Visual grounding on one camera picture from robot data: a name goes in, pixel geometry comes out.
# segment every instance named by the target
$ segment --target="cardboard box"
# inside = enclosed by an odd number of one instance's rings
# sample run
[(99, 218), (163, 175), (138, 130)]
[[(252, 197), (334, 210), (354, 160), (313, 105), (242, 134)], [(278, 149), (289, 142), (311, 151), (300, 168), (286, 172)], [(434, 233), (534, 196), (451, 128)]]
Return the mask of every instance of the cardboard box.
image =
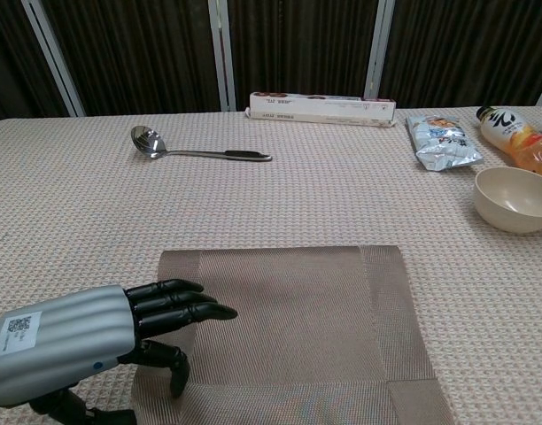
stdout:
[(248, 117), (258, 120), (287, 120), (391, 127), (395, 124), (392, 100), (361, 97), (306, 96), (292, 93), (251, 93)]

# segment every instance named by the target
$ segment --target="black robotic finger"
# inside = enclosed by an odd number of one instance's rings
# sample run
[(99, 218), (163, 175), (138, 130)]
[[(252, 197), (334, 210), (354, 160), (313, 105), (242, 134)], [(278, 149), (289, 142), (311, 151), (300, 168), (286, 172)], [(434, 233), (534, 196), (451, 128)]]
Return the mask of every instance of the black robotic finger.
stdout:
[(200, 292), (187, 290), (185, 292), (175, 292), (172, 294), (161, 294), (153, 298), (146, 298), (132, 302), (131, 310), (135, 314), (143, 315), (153, 312), (171, 310), (184, 305), (196, 303), (217, 303), (217, 301)]
[(202, 292), (204, 287), (198, 283), (191, 281), (185, 281), (183, 279), (171, 279), (168, 281), (161, 281), (155, 283), (149, 283), (147, 285), (138, 286), (125, 290), (126, 297), (129, 301), (136, 301), (138, 299), (151, 298), (160, 294), (166, 294), (170, 292), (178, 292), (183, 290), (194, 290), (196, 292)]
[(171, 382), (170, 382), (170, 390), (171, 395), (174, 398), (180, 397), (183, 392), (184, 388), (186, 387), (186, 383), (189, 380), (190, 375), (190, 365), (189, 361), (186, 359), (183, 361), (183, 363), (178, 368), (171, 368)]
[(233, 308), (217, 303), (200, 303), (168, 312), (145, 314), (137, 322), (137, 332), (141, 338), (148, 338), (173, 332), (192, 322), (206, 319), (226, 321), (235, 317), (237, 311)]

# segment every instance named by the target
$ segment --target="beige tablecloth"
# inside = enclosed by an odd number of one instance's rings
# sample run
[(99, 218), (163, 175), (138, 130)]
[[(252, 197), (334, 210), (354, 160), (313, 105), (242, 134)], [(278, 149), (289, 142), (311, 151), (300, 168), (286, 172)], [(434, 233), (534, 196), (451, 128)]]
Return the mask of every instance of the beige tablecloth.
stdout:
[[(515, 108), (533, 124), (542, 108)], [(446, 173), (415, 159), (404, 117), (459, 116), (485, 164)], [(482, 222), (478, 170), (508, 159), (476, 108), (398, 111), (394, 128), (248, 120), (242, 113), (0, 121), (0, 314), (97, 285), (153, 282), (162, 251), (397, 245), (420, 329), (456, 421), (542, 423), (542, 232)], [(169, 148), (250, 149), (266, 164), (141, 157), (143, 124)], [(135, 369), (77, 392), (129, 406)], [(22, 406), (0, 424), (51, 423)]]

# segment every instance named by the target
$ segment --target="ladle handle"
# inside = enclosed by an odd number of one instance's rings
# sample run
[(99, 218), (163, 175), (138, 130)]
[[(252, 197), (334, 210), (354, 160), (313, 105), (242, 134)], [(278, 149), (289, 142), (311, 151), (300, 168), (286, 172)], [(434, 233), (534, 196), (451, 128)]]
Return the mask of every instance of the ladle handle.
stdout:
[(205, 158), (220, 158), (230, 159), (233, 161), (255, 161), (266, 162), (273, 159), (269, 155), (259, 153), (256, 151), (225, 151), (225, 152), (211, 152), (211, 151), (169, 151), (167, 155), (183, 155), (188, 157), (205, 157)]

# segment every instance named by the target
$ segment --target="brown placemat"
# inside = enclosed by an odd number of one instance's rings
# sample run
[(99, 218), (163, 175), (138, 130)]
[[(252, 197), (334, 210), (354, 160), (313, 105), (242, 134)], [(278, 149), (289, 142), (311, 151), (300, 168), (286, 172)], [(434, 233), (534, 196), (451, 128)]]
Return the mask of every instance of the brown placemat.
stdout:
[(139, 367), (140, 423), (453, 423), (397, 247), (166, 251), (174, 277), (238, 317), (158, 338), (189, 354), (190, 380), (173, 400), (167, 370)]

